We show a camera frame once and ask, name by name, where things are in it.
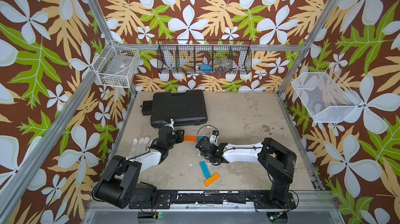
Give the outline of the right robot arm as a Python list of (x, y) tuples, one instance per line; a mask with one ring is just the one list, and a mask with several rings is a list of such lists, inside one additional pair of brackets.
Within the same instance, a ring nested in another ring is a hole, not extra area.
[(203, 137), (195, 147), (215, 166), (234, 162), (261, 164), (272, 182), (267, 203), (276, 208), (290, 210), (289, 187), (293, 182), (297, 156), (278, 141), (265, 138), (263, 142), (256, 144), (216, 145), (210, 138)]

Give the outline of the orange block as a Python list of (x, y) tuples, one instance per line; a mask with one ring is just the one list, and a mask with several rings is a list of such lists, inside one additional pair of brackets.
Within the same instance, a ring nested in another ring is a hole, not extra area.
[(198, 138), (197, 136), (184, 136), (184, 141), (197, 142)]
[(220, 174), (215, 173), (204, 181), (204, 184), (209, 187), (212, 183), (220, 178)]

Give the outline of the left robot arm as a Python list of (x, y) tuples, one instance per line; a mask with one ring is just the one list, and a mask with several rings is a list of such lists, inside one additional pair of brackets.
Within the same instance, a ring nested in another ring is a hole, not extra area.
[(100, 181), (93, 186), (92, 198), (118, 208), (133, 205), (136, 208), (154, 208), (157, 205), (157, 188), (138, 182), (141, 172), (161, 164), (174, 145), (184, 141), (184, 130), (163, 126), (152, 142), (143, 140), (144, 152), (123, 157), (115, 155), (108, 163)]

